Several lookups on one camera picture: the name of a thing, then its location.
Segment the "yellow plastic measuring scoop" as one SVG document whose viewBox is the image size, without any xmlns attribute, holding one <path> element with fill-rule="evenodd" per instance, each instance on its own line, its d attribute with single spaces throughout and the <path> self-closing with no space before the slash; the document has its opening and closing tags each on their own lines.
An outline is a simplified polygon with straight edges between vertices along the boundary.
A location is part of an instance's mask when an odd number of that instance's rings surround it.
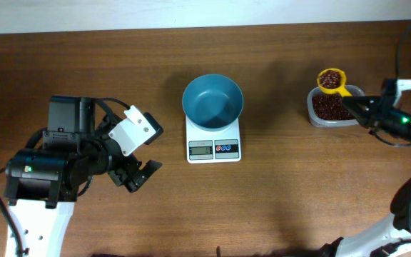
<svg viewBox="0 0 411 257">
<path fill-rule="evenodd" d="M 317 85 L 325 94 L 339 94 L 341 97 L 352 96 L 345 88 L 346 74 L 344 71 L 329 68 L 321 71 L 317 77 Z"/>
</svg>

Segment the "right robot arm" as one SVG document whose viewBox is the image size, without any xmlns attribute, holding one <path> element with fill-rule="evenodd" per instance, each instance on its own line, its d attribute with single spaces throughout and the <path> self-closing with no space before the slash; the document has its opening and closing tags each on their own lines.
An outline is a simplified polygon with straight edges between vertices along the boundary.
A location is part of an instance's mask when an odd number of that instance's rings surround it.
<svg viewBox="0 0 411 257">
<path fill-rule="evenodd" d="M 343 106 L 372 136 L 384 131 L 411 146 L 411 114 L 396 107 L 409 79 L 385 79 L 380 96 L 346 96 Z M 322 246 L 318 256 L 400 256 L 411 251 L 411 178 L 397 191 L 389 214 L 361 233 Z"/>
</svg>

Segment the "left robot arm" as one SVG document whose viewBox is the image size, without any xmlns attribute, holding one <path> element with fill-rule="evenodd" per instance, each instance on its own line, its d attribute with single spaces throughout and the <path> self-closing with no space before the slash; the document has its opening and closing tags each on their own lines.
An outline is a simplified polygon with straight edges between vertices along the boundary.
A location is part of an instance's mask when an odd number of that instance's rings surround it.
<svg viewBox="0 0 411 257">
<path fill-rule="evenodd" d="M 106 174 L 136 192 L 162 166 L 134 156 L 162 133 L 148 112 L 127 106 L 115 114 L 109 98 L 52 96 L 48 125 L 4 169 L 8 203 L 6 256 L 59 256 L 78 197 Z"/>
</svg>

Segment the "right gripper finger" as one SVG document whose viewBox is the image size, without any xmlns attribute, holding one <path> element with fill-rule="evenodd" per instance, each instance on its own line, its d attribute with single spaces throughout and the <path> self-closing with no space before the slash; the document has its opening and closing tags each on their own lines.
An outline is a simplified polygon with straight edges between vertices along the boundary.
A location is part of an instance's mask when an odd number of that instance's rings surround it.
<svg viewBox="0 0 411 257">
<path fill-rule="evenodd" d="M 347 109 L 366 129 L 376 128 L 380 125 L 382 109 L 378 105 L 350 104 Z"/>
<path fill-rule="evenodd" d="M 369 111 L 380 102 L 381 98 L 381 96 L 344 96 L 341 101 L 348 111 Z"/>
</svg>

